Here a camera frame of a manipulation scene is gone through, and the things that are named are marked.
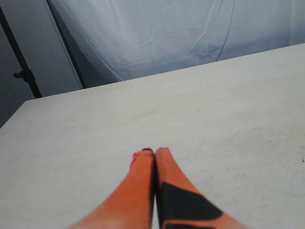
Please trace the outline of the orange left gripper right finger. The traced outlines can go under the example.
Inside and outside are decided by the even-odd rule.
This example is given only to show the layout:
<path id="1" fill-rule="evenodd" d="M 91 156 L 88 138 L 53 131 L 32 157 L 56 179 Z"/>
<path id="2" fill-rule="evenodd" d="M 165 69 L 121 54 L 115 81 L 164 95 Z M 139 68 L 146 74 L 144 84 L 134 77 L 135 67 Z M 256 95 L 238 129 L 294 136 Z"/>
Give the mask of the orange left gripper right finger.
<path id="1" fill-rule="evenodd" d="M 168 148 L 158 148 L 155 158 L 159 228 L 248 228 L 210 202 L 183 173 Z"/>

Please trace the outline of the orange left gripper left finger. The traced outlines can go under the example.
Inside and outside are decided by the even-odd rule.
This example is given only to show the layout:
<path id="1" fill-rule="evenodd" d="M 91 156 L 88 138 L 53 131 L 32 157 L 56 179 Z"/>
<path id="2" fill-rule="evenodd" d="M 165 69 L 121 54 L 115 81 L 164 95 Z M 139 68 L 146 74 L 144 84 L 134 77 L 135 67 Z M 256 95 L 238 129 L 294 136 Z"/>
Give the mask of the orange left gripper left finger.
<path id="1" fill-rule="evenodd" d="M 133 154 L 130 170 L 119 186 L 95 210 L 71 229 L 150 229 L 153 219 L 154 152 Z"/>

